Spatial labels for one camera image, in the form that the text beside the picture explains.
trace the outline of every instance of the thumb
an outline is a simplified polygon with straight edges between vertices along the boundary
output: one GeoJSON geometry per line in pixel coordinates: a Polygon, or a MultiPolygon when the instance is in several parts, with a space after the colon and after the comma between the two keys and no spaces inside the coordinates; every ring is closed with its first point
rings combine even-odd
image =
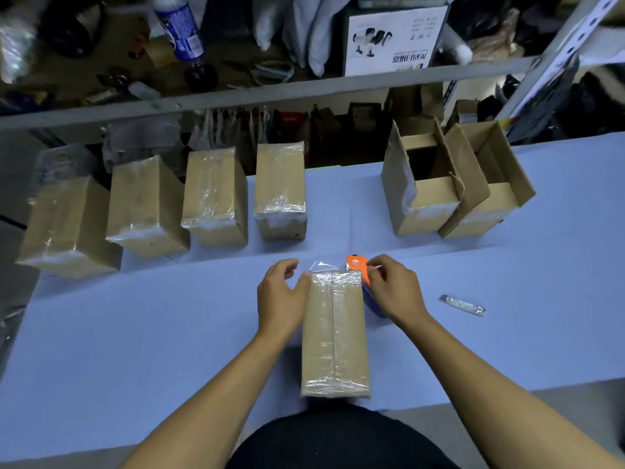
{"type": "Polygon", "coordinates": [[[369,275],[369,282],[371,283],[371,289],[373,293],[379,293],[384,287],[384,278],[380,275],[378,268],[374,266],[367,267],[367,275],[369,275]]]}
{"type": "Polygon", "coordinates": [[[295,288],[293,288],[293,290],[296,292],[301,292],[305,296],[308,296],[308,292],[310,291],[310,288],[311,288],[311,282],[312,282],[311,274],[305,271],[299,277],[298,283],[295,285],[295,288]]]}

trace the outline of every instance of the white tabletop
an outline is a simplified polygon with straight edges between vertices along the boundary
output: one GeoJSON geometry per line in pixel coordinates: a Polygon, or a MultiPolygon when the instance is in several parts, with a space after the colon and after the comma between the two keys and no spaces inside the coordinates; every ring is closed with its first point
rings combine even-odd
{"type": "MultiPolygon", "coordinates": [[[[286,257],[341,265],[386,252],[418,272],[432,314],[529,390],[625,376],[625,134],[516,148],[537,196],[484,237],[395,237],[381,164],[306,172],[305,241],[140,260],[82,281],[42,276],[0,385],[0,461],[141,441],[245,346],[256,284],[286,257]],[[451,294],[478,318],[438,302],[451,294]]],[[[253,193],[253,178],[250,178],[253,193]]],[[[367,310],[373,409],[447,402],[416,349],[367,310]]],[[[297,338],[248,425],[303,408],[297,338]]]]}

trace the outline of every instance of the barcode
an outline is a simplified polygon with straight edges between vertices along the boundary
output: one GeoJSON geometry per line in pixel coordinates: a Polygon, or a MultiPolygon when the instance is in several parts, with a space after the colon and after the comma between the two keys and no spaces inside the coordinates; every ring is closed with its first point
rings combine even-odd
{"type": "Polygon", "coordinates": [[[188,38],[187,42],[189,43],[189,48],[191,49],[191,55],[193,57],[200,57],[204,54],[204,47],[202,46],[202,42],[199,40],[197,34],[188,38]]]}

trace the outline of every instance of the hand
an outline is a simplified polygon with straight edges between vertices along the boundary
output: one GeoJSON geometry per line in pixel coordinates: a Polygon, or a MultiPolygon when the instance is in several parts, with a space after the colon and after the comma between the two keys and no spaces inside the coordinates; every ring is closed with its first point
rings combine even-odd
{"type": "Polygon", "coordinates": [[[294,289],[286,284],[298,263],[296,258],[280,260],[258,285],[258,335],[281,339],[286,344],[304,319],[310,273],[304,272],[294,289]]]}
{"type": "Polygon", "coordinates": [[[367,262],[367,273],[376,301],[400,328],[432,319],[414,271],[388,255],[379,255],[367,262]]]}

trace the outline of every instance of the forearm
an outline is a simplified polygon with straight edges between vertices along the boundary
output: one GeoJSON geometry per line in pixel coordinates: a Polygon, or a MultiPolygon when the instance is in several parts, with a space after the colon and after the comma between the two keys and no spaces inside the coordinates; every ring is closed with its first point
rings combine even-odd
{"type": "Polygon", "coordinates": [[[285,340],[256,336],[163,421],[123,469],[217,469],[226,465],[285,340]]]}
{"type": "Polygon", "coordinates": [[[467,349],[433,318],[403,327],[491,467],[622,468],[572,423],[467,349]]]}

